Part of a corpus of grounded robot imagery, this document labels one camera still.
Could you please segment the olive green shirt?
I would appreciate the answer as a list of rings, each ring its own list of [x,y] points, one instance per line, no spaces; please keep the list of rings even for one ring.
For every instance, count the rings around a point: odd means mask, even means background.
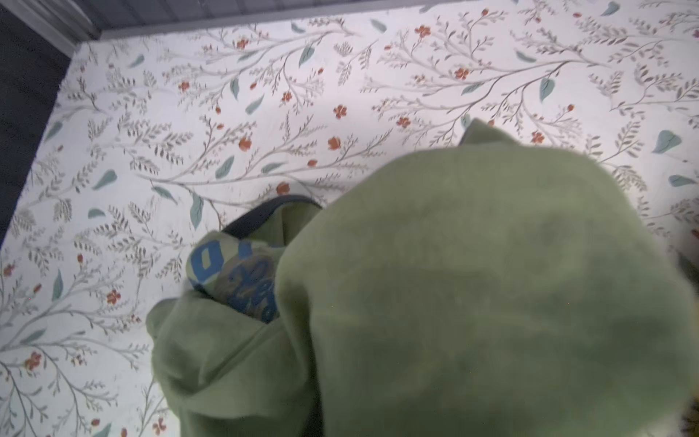
[[[187,278],[147,317],[185,436],[637,436],[698,387],[695,292],[611,175],[480,121]]]

